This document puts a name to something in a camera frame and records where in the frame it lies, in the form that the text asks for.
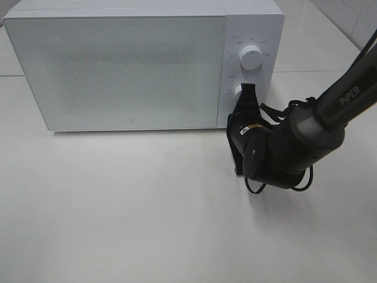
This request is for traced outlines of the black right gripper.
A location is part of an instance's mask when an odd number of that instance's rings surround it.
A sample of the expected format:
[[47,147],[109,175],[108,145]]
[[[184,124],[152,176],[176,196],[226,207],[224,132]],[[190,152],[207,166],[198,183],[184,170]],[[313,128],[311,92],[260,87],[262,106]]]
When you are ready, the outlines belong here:
[[235,172],[244,177],[278,177],[267,148],[271,125],[262,118],[254,84],[242,83],[234,110],[228,116],[226,135]]

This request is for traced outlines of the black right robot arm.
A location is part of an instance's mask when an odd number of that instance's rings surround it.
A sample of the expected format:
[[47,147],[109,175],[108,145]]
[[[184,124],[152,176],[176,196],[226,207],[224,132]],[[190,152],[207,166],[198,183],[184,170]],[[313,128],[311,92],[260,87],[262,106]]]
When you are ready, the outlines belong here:
[[242,84],[227,122],[235,172],[246,182],[301,191],[304,175],[339,148],[345,127],[376,103],[376,48],[364,48],[350,69],[320,97],[292,100],[282,111],[259,104]]

